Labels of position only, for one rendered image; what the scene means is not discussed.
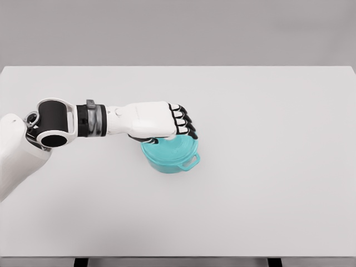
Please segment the teal pot lid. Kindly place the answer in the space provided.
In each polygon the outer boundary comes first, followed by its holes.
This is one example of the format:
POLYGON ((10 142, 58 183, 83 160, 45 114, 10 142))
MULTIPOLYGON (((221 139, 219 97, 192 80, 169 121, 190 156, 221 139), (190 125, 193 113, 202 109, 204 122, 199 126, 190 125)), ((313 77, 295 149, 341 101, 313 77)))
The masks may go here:
POLYGON ((160 165, 179 165, 192 159, 198 139, 176 135, 173 139, 157 138, 158 143, 142 143, 141 150, 148 160, 160 165))

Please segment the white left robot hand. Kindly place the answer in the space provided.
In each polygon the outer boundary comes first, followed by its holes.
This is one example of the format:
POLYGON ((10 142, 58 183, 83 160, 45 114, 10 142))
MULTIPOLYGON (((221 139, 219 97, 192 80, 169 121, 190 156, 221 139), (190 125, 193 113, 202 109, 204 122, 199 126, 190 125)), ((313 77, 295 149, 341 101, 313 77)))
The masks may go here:
POLYGON ((187 110, 178 104, 165 101, 141 102, 126 106, 130 138, 149 144, 159 143, 159 139, 173 139, 178 135, 198 139, 187 110))

